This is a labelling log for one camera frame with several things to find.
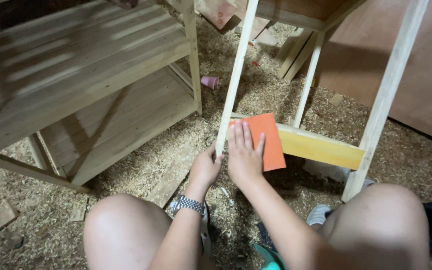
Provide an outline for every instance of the wooden shelf board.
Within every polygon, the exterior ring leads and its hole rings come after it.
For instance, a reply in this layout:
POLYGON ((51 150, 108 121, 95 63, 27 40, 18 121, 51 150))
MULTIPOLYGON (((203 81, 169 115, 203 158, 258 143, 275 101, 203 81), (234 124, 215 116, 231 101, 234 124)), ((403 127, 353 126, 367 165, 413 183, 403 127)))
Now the wooden shelf board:
POLYGON ((95 1, 0 34, 0 149, 188 55, 180 27, 151 0, 95 1))
POLYGON ((172 72, 157 70, 41 130, 72 183, 84 184, 196 111, 189 87, 172 72))

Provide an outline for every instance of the person's right hand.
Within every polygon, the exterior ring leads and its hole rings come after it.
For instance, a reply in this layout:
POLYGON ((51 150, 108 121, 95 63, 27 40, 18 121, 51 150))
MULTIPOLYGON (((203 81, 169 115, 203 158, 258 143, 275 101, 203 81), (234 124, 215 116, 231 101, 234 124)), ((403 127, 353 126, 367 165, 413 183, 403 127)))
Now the person's right hand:
POLYGON ((253 150, 253 139, 248 123, 237 120, 229 128, 229 162, 228 172, 231 180, 238 186, 262 177, 263 150, 265 134, 261 133, 256 150, 253 150))

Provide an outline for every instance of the sawdust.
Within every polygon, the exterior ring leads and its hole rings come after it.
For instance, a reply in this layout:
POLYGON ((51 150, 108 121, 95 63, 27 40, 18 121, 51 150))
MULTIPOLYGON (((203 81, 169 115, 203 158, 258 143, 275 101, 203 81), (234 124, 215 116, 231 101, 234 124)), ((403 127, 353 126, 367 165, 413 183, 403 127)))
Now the sawdust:
MULTIPOLYGON (((171 15, 179 15, 166 4, 163 6, 171 15)), ((292 29, 275 23, 269 30, 279 41, 277 46, 249 46, 235 112, 274 113, 276 121, 283 124, 288 123, 290 116, 294 117, 301 83, 279 79, 278 67, 272 61, 292 29)), ((201 76, 220 78, 215 90, 202 89, 202 117, 191 114, 96 176, 90 182, 92 194, 76 194, 0 169, 0 202, 8 199, 21 212, 8 229, 19 232, 25 239, 20 249, 8 250, 4 231, 0 231, 0 269, 87 269, 81 246, 83 223, 70 221, 73 206, 87 203, 89 210, 101 198, 121 192, 145 198, 183 147, 190 143, 203 150, 215 140, 239 38, 229 29, 217 30, 202 17, 197 18, 197 31, 201 76)), ((187 58, 177 64, 189 73, 187 58)), ((312 89, 303 124, 311 132, 357 145, 370 109, 348 97, 334 107, 328 103, 333 95, 334 92, 323 87, 312 89)), ((2 152, 34 163, 26 140, 2 152)), ((318 203, 332 207, 341 204, 341 184, 315 179, 303 171, 301 158, 285 158, 287 169, 270 171, 265 176, 275 189, 291 191, 285 192, 283 198, 297 215, 305 218, 318 203)), ((256 227, 260 218, 231 182, 227 169, 225 163, 218 182, 206 197, 211 212, 213 261, 221 269, 259 269, 262 259, 252 244, 261 241, 256 227)), ((422 201, 432 201, 432 140, 387 121, 368 176, 377 182, 405 186, 422 201)), ((186 186, 184 181, 179 190, 186 186)))

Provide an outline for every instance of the finger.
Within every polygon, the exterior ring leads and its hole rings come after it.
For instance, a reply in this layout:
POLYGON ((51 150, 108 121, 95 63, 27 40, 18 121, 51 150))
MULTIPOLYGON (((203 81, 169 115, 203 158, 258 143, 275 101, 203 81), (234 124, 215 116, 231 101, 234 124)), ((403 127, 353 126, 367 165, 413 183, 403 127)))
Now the finger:
POLYGON ((241 124, 241 120, 236 121, 236 146, 244 147, 244 136, 243 136, 243 125, 241 124))
POLYGON ((243 133, 245 147, 253 150, 253 138, 251 137, 251 130, 249 130, 248 122, 243 122, 243 133))
POLYGON ((208 153, 209 155, 213 155, 215 151, 216 151, 216 140, 214 140, 213 143, 208 148, 206 148, 205 152, 208 153))
POLYGON ((230 152, 236 147, 236 135, 234 133, 235 132, 234 127, 235 127, 235 124, 232 124, 228 130, 229 135, 228 135, 228 139, 227 139, 227 147, 228 147, 228 150, 230 152))
POLYGON ((259 135, 259 142, 258 142, 258 146, 256 147, 256 152, 262 157, 263 156, 263 151, 265 149, 265 139, 266 136, 264 133, 261 133, 261 135, 259 135))

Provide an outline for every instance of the wooden furniture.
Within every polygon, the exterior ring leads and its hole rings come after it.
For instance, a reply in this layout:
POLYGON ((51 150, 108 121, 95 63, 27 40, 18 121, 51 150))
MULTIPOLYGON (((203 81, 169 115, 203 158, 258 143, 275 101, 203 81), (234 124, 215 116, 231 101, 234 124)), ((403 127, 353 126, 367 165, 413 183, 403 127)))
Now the wooden furniture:
MULTIPOLYGON (((317 34, 309 64, 308 75, 306 76, 307 83, 304 84, 301 93, 296 117, 291 126, 278 125, 278 130, 280 136, 283 134, 281 141, 285 153, 333 165, 345 166, 355 170, 350 173, 345 186, 342 196, 342 200, 345 202, 359 193, 363 187, 364 179, 366 178, 369 165, 373 159, 389 109, 391 108, 428 4, 428 0, 413 0, 408 6, 360 145, 359 147, 354 147, 312 132, 303 131, 299 129, 299 127, 325 33, 364 2, 364 0, 317 0, 313 2, 303 0, 261 0, 261 4, 258 6, 256 12, 260 17, 302 27, 304 29, 310 29, 317 34), (354 159, 357 159, 356 164, 358 164, 358 166, 353 167, 355 164, 354 159)), ((257 5, 258 0, 249 0, 248 13, 239 43, 240 47, 247 46, 248 40, 244 34, 245 31, 249 32, 251 30, 251 23, 247 24, 247 21, 252 21, 254 17, 249 10, 250 8, 256 9, 257 5)), ((217 155, 221 154, 223 151, 236 90, 241 75, 239 65, 243 60, 244 53, 240 53, 240 48, 238 48, 216 142, 217 155)))
POLYGON ((1 154, 0 167, 88 191, 89 179, 201 114, 193 2, 180 9, 184 27, 151 0, 97 0, 0 33, 0 150, 29 137, 39 168, 1 154), (186 55, 192 79, 174 64, 186 55))

